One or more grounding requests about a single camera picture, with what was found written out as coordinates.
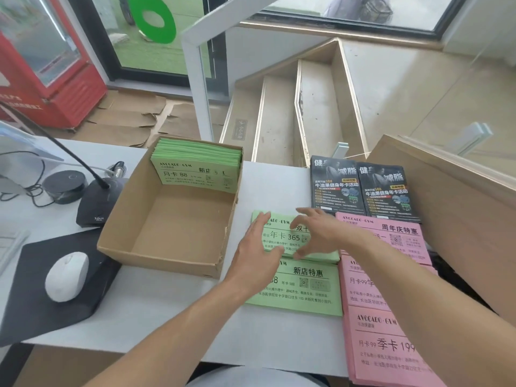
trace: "microphone base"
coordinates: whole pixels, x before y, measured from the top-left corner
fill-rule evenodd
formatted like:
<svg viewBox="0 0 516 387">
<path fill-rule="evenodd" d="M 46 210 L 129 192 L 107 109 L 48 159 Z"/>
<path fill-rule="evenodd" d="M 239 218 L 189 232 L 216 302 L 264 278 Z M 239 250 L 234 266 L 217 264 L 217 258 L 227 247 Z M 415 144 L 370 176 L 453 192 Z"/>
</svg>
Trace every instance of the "microphone base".
<svg viewBox="0 0 516 387">
<path fill-rule="evenodd" d="M 103 178 L 109 189 L 94 180 L 86 188 L 77 209 L 75 222 L 82 228 L 103 226 L 124 188 L 127 178 Z"/>
</svg>

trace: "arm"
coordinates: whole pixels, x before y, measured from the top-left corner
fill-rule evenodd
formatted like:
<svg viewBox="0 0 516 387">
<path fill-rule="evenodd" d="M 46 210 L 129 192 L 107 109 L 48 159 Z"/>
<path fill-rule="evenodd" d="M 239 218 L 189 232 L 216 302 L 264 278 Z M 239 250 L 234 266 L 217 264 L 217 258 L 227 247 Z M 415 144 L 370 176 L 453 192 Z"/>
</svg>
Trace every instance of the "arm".
<svg viewBox="0 0 516 387">
<path fill-rule="evenodd" d="M 371 232 L 299 208 L 311 240 L 295 258 L 346 250 L 369 275 L 403 332 L 447 387 L 516 385 L 516 328 Z"/>
<path fill-rule="evenodd" d="M 263 249 L 270 213 L 261 213 L 238 245 L 224 280 L 166 322 L 85 387 L 184 386 L 233 313 L 274 277 L 283 247 Z"/>
</svg>

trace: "stack of pink flyers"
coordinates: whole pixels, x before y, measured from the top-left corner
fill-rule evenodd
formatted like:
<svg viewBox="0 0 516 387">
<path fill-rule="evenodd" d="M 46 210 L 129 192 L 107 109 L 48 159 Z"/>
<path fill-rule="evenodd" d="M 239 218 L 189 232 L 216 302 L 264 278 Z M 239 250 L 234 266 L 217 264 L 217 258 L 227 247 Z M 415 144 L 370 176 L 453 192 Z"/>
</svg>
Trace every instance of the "stack of pink flyers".
<svg viewBox="0 0 516 387">
<path fill-rule="evenodd" d="M 356 214 L 337 213 L 336 217 L 369 229 L 437 274 L 418 224 Z M 386 387 L 444 386 L 407 339 L 374 283 L 344 251 L 339 273 L 350 380 L 359 385 Z"/>
</svg>

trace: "red refrigerator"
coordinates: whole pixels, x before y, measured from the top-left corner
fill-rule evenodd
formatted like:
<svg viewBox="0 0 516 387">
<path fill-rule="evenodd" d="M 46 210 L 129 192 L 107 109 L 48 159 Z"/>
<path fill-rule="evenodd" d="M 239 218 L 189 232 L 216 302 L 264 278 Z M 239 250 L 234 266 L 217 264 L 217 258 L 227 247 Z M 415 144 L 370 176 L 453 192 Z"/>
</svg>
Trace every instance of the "red refrigerator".
<svg viewBox="0 0 516 387">
<path fill-rule="evenodd" d="M 106 93 L 58 0 L 0 0 L 0 54 L 0 100 L 41 126 L 78 126 Z"/>
</svg>

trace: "computer mouse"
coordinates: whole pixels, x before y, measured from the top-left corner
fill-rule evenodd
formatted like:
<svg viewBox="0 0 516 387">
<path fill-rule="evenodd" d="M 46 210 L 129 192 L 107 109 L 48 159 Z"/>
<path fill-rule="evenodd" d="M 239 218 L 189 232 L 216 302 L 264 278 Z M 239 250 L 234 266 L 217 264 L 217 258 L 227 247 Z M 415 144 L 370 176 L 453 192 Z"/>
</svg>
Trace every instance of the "computer mouse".
<svg viewBox="0 0 516 387">
<path fill-rule="evenodd" d="M 58 259 L 46 275 L 48 297 L 59 303 L 74 299 L 84 286 L 89 260 L 83 252 L 73 252 Z"/>
</svg>

